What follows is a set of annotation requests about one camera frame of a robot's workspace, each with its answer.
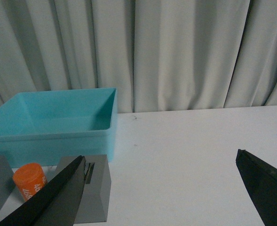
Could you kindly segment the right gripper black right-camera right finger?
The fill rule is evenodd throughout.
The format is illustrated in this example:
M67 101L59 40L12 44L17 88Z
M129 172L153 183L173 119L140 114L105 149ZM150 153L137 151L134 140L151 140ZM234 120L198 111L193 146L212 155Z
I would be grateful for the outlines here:
M236 166L264 225L277 226L277 168L241 149Z

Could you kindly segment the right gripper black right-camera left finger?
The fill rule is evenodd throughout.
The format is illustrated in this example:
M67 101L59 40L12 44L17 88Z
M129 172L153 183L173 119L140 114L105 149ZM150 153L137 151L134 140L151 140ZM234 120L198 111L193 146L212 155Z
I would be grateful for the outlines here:
M78 156L0 226L72 226L86 179L86 159Z

